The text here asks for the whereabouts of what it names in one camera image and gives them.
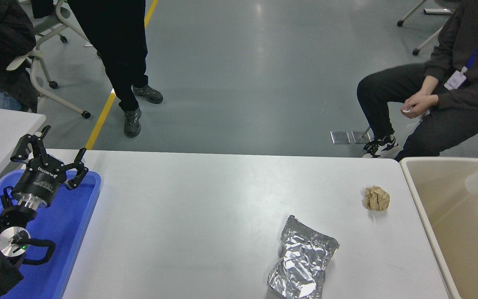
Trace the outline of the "person's right hand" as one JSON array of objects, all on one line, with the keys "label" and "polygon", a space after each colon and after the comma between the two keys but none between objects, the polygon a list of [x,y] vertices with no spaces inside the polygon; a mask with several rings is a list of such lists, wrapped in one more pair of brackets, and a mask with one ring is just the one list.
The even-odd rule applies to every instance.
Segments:
[{"label": "person's right hand", "polygon": [[406,99],[404,103],[404,107],[414,107],[419,104],[427,103],[430,100],[430,93],[424,90],[417,91],[408,99]]}]

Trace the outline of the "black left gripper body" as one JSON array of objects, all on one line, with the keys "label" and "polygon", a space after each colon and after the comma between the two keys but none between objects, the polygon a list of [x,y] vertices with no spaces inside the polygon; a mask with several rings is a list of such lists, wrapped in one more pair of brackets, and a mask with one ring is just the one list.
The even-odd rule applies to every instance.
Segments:
[{"label": "black left gripper body", "polygon": [[29,159],[25,171],[13,188],[13,199],[27,201],[36,197],[41,206],[50,206],[66,180],[63,162],[47,155],[44,162],[41,157]]}]

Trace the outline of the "person's left hand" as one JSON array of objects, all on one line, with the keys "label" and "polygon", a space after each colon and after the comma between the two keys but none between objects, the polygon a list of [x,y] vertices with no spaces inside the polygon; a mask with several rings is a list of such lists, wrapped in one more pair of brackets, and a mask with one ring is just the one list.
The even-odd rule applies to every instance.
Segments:
[{"label": "person's left hand", "polygon": [[438,95],[431,95],[430,100],[427,103],[419,104],[414,107],[404,107],[400,109],[402,115],[406,116],[407,118],[413,119],[419,117],[423,112],[427,111],[429,108],[436,106],[439,101]]}]

